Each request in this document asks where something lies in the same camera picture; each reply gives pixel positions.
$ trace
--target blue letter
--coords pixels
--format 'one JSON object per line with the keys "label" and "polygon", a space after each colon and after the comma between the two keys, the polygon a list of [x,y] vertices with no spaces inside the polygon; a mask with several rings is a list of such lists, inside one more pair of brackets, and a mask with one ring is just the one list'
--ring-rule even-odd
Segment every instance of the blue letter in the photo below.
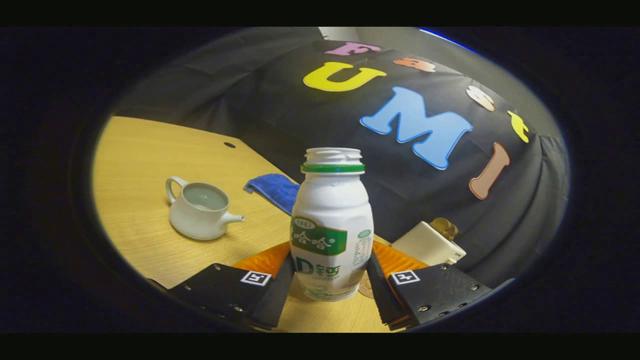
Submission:
{"label": "blue letter", "polygon": [[413,152],[424,161],[439,170],[449,166],[447,158],[465,131],[474,127],[462,116],[448,111],[432,117],[426,117],[424,98],[417,92],[394,86],[396,93],[373,116],[365,116],[360,123],[365,127],[387,135],[391,132],[391,122],[398,119],[397,141],[405,143],[431,133],[423,142],[413,145]]}

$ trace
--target table surface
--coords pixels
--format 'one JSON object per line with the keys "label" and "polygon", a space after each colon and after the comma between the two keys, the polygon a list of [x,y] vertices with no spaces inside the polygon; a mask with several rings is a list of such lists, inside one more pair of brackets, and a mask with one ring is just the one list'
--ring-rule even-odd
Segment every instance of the table surface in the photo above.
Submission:
{"label": "table surface", "polygon": [[[258,193],[243,190],[248,180],[274,173],[283,174],[237,138],[113,117],[97,146],[93,194],[102,226],[121,255],[141,276],[172,288],[212,263],[233,265],[288,241],[291,217]],[[181,235],[169,222],[164,182],[170,176],[218,186],[229,196],[228,210],[246,220],[229,224],[216,240]],[[173,191],[180,191],[175,183]],[[375,240],[389,245],[378,236]],[[390,332],[373,299],[356,293],[340,302],[314,301],[301,294],[295,279],[272,331]]]}

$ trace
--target black fabric backdrop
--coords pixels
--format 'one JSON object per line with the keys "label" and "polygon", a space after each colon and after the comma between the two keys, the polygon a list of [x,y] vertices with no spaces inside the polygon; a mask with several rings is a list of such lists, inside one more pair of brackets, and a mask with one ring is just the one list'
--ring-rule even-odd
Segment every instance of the black fabric backdrop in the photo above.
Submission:
{"label": "black fabric backdrop", "polygon": [[[495,287],[516,277],[553,238],[568,200],[569,163],[562,139],[538,136],[536,119],[524,118],[529,143],[511,128],[499,94],[477,81],[410,53],[382,49],[363,54],[325,54],[344,42],[323,40],[317,28],[254,28],[217,40],[161,69],[139,84],[117,115],[171,122],[240,138],[298,182],[310,147],[362,150],[376,233],[395,241],[420,221],[444,217],[460,230],[455,242],[467,251],[458,263],[472,277]],[[393,63],[410,57],[435,64],[423,72]],[[327,61],[354,65],[330,79],[343,81],[359,67],[387,73],[348,92],[310,88],[302,79]],[[465,92],[476,86],[495,101],[489,112]],[[467,119],[466,132],[438,170],[396,141],[394,130],[379,135],[359,123],[394,95],[393,86],[421,94],[427,116],[453,111]],[[468,184],[485,168],[493,143],[511,164],[479,200]]]}

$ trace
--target blue cloth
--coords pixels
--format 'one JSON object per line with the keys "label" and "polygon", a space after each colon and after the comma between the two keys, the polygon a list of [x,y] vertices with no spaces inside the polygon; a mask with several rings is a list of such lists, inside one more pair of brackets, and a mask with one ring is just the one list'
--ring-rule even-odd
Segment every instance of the blue cloth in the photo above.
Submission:
{"label": "blue cloth", "polygon": [[244,186],[248,193],[257,191],[282,211],[291,215],[293,204],[296,202],[300,185],[291,182],[286,176],[280,174],[267,174],[251,179]]}

